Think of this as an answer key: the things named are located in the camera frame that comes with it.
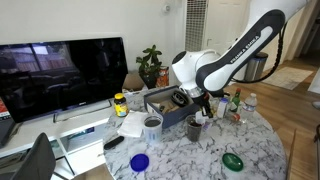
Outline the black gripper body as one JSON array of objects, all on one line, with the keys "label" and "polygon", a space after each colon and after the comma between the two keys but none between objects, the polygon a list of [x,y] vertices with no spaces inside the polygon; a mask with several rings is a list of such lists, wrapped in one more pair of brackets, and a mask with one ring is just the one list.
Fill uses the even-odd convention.
[{"label": "black gripper body", "polygon": [[199,105],[201,108],[203,108],[206,112],[209,112],[211,110],[209,98],[210,98],[209,94],[205,92],[199,97],[193,98],[193,102]]}]

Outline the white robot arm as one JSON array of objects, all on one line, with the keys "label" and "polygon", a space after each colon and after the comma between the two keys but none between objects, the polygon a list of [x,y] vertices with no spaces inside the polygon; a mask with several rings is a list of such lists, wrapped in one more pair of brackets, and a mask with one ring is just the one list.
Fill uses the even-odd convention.
[{"label": "white robot arm", "polygon": [[222,97],[231,78],[274,37],[285,23],[310,0],[251,0],[248,24],[243,34],[219,56],[214,50],[183,51],[172,61],[181,88],[213,117],[209,95]]}]

